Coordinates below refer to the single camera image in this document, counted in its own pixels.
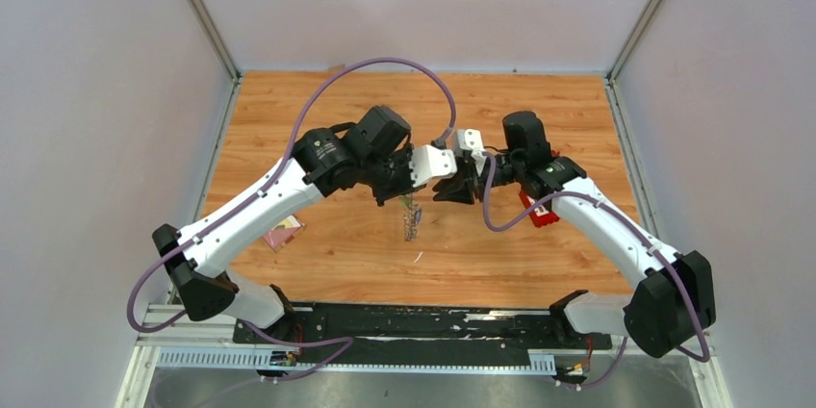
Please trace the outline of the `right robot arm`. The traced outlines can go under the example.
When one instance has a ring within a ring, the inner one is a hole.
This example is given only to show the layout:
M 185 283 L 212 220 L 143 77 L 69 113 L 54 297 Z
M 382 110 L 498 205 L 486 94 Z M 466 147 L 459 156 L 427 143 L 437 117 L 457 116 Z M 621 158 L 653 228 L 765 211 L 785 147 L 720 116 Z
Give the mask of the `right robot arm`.
M 712 267 L 698 251 L 681 253 L 622 212 L 572 159 L 552 149 L 531 111 L 502 120 L 506 147 L 492 153 L 475 129 L 436 140 L 412 160 L 418 184 L 433 182 L 437 201 L 481 203 L 486 226 L 504 232 L 543 210 L 564 220 L 617 268 L 630 294 L 576 291 L 553 303 L 553 341 L 576 346 L 587 334 L 629 338 L 654 358 L 678 350 L 706 362 L 705 329 L 716 321 Z

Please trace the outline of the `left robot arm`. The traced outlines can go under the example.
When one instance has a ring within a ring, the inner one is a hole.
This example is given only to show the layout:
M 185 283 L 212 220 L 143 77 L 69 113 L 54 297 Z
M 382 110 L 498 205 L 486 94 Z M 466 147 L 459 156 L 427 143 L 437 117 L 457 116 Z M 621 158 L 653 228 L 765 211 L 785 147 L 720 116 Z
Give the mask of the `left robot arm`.
M 415 147 L 411 128 L 385 106 L 357 122 L 311 129 L 255 183 L 200 220 L 181 228 L 163 224 L 152 241 L 180 295 L 184 315 L 248 320 L 273 344 L 294 332 L 294 317 L 272 286 L 229 272 L 233 260 L 299 210 L 356 185 L 371 189 L 377 205 L 423 188 L 432 179 L 436 148 Z

